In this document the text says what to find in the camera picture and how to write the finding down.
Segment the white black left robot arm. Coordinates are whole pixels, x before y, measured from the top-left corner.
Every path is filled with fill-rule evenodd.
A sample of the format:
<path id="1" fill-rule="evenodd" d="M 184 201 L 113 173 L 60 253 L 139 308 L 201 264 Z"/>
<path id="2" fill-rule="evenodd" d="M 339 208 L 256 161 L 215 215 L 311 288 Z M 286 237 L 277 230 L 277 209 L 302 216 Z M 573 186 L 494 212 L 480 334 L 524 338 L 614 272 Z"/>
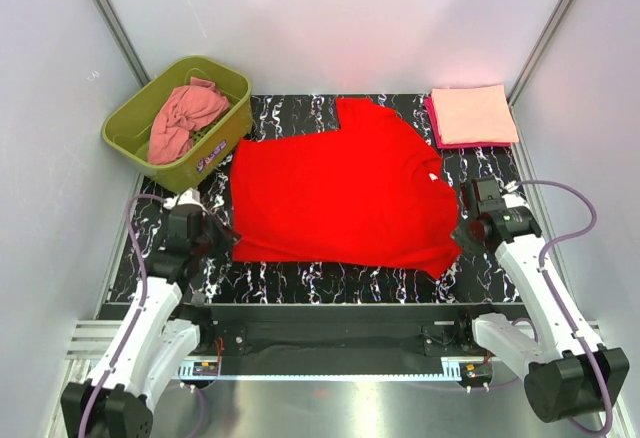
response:
<path id="1" fill-rule="evenodd" d="M 165 241 L 143 260 L 114 338 L 88 377 L 61 394 L 68 436 L 150 436 L 158 399 L 186 357 L 223 351 L 211 310 L 183 298 L 201 262 L 237 239 L 188 194 L 171 204 Z"/>

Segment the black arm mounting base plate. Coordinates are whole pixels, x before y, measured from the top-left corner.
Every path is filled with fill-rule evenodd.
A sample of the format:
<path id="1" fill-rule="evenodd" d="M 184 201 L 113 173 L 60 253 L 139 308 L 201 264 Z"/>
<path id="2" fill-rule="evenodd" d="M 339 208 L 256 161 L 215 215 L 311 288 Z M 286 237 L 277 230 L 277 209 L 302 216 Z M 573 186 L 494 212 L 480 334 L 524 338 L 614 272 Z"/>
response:
<path id="1" fill-rule="evenodd" d="M 190 353 L 197 361 L 401 364 L 428 359 L 485 363 L 466 323 L 472 305 L 330 304 L 212 305 L 211 344 Z"/>

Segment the red t shirt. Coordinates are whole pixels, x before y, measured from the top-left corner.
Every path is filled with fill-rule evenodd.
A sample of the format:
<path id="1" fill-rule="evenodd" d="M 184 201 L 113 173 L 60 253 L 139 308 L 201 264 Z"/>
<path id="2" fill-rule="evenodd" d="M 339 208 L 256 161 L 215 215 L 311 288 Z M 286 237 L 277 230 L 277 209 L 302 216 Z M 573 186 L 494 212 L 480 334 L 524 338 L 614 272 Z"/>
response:
<path id="1" fill-rule="evenodd" d="M 336 101 L 339 128 L 242 140 L 231 168 L 238 262 L 341 262 L 444 273 L 460 254 L 442 160 L 392 109 Z"/>

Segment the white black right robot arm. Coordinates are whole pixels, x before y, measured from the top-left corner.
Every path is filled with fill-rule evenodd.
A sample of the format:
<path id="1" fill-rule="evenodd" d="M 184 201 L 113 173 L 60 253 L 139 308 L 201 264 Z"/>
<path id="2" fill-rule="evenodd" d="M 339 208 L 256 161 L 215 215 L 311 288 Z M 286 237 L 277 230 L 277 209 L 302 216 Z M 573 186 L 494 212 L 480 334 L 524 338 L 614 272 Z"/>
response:
<path id="1" fill-rule="evenodd" d="M 463 349 L 483 349 L 499 358 L 523 382 L 535 415 L 545 423 L 601 413 L 597 435 L 607 435 L 613 408 L 629 373 L 621 348 L 608 347 L 587 323 L 549 258 L 552 247 L 590 232 L 597 214 L 582 229 L 545 240 L 519 183 L 500 187 L 493 176 L 462 186 L 468 217 L 453 237 L 466 251 L 487 253 L 515 284 L 534 331 L 521 332 L 497 311 L 467 312 L 456 325 Z"/>

